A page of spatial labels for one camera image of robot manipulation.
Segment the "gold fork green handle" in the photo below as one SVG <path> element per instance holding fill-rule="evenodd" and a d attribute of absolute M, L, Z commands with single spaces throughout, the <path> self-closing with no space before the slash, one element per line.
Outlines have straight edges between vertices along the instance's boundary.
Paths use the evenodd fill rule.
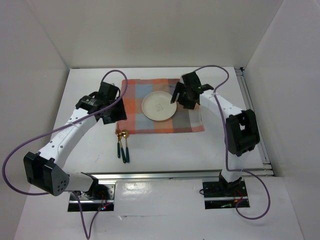
<path fill-rule="evenodd" d="M 120 147 L 120 129 L 118 126 L 118 123 L 116 123 L 116 128 L 115 128 L 115 134 L 117 136 L 117 157 L 120 158 L 121 157 L 121 147 Z"/>

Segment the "gold spoon green handle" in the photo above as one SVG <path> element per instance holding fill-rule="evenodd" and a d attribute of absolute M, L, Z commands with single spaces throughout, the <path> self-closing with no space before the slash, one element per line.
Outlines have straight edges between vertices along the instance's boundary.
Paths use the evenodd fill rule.
<path fill-rule="evenodd" d="M 128 137 L 129 137 L 129 131 L 127 129 L 122 130 L 122 136 L 125 139 L 125 157 L 126 157 L 126 162 L 130 163 L 130 152 L 129 152 L 129 147 L 128 147 Z"/>

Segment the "cream round plate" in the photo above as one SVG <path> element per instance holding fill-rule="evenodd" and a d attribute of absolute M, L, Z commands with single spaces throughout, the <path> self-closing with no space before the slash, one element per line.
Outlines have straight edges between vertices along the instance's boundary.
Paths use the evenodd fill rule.
<path fill-rule="evenodd" d="M 143 114 L 150 120 L 162 122 L 170 119 L 177 111 L 177 103 L 171 103 L 172 95 L 164 91 L 149 93 L 141 103 Z"/>

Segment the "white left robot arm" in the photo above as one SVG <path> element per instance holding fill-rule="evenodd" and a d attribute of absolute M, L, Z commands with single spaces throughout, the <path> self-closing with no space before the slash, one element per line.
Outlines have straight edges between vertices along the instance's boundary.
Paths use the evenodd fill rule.
<path fill-rule="evenodd" d="M 65 128 L 37 153 L 28 152 L 24 156 L 27 181 L 53 196 L 80 191 L 86 199 L 92 200 L 99 191 L 106 192 L 106 187 L 99 184 L 94 176 L 84 172 L 66 173 L 63 167 L 81 138 L 98 121 L 107 125 L 126 120 L 120 92 L 117 86 L 102 82 L 98 91 L 83 96 L 75 105 Z"/>

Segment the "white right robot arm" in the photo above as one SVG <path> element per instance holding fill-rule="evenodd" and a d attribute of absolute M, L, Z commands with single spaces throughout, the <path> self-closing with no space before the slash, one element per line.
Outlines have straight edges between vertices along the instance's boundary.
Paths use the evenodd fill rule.
<path fill-rule="evenodd" d="M 223 196 L 230 196 L 241 181 L 249 152 L 260 142 L 254 111 L 241 109 L 217 94 L 211 85 L 202 85 L 195 72 L 180 77 L 170 102 L 177 102 L 188 110 L 200 105 L 221 118 L 226 150 L 218 190 Z"/>

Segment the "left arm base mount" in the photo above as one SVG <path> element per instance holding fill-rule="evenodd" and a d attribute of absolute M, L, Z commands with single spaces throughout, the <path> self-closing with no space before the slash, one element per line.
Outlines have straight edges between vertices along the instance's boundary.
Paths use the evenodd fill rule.
<path fill-rule="evenodd" d="M 95 191 L 94 195 L 89 195 L 82 191 L 76 191 L 83 212 L 113 212 L 115 208 L 114 198 L 116 183 L 105 181 L 100 183 L 102 186 Z"/>

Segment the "aluminium front rail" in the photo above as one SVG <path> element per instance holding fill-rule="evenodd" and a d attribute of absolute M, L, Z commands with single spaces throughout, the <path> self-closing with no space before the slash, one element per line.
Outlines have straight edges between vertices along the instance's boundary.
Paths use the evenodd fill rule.
<path fill-rule="evenodd" d="M 106 181 L 142 181 L 142 180 L 186 180 L 218 178 L 220 170 L 164 171 L 164 172 L 132 172 L 132 173 L 88 173 Z"/>

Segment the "aluminium rail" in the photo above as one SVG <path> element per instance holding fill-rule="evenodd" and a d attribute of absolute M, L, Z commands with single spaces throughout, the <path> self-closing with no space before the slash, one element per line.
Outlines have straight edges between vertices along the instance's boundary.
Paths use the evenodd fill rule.
<path fill-rule="evenodd" d="M 234 71 L 235 71 L 236 78 L 238 80 L 238 84 L 239 84 L 246 108 L 251 109 L 255 112 L 252 99 L 249 93 L 249 89 L 245 80 L 245 69 L 243 67 L 235 67 Z M 257 172 L 256 174 L 261 177 L 274 177 L 275 173 L 272 167 L 272 163 L 270 162 L 267 149 L 265 146 L 265 142 L 263 140 L 262 133 L 258 123 L 257 123 L 257 128 L 259 132 L 260 142 L 256 148 L 258 149 L 263 167 L 261 170 L 260 169 L 256 170 Z"/>
<path fill-rule="evenodd" d="M 142 180 L 186 180 L 218 178 L 220 170 L 164 171 L 164 172 L 132 172 L 132 173 L 88 173 L 106 181 L 142 181 Z"/>

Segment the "aluminium right side rail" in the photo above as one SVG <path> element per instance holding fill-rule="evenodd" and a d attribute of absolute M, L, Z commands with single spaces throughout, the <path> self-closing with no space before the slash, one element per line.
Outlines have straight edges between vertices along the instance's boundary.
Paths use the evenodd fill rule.
<path fill-rule="evenodd" d="M 238 80 L 238 84 L 239 84 L 246 108 L 251 109 L 255 112 L 252 99 L 249 93 L 249 89 L 245 80 L 245 69 L 243 67 L 235 67 L 234 71 L 235 71 L 236 78 Z M 272 163 L 270 162 L 267 149 L 265 146 L 265 142 L 263 140 L 262 133 L 258 123 L 257 123 L 257 128 L 259 132 L 260 142 L 256 148 L 258 149 L 263 167 L 261 170 L 260 169 L 256 170 L 257 172 L 256 174 L 261 177 L 274 177 L 275 173 L 272 167 Z"/>

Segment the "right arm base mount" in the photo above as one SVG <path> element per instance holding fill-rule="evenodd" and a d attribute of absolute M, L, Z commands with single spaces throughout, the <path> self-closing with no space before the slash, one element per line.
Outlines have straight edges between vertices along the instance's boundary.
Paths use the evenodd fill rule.
<path fill-rule="evenodd" d="M 250 202 L 245 182 L 242 180 L 238 186 L 230 190 L 222 190 L 218 181 L 202 183 L 199 193 L 204 197 L 204 207 L 211 209 L 249 208 Z"/>

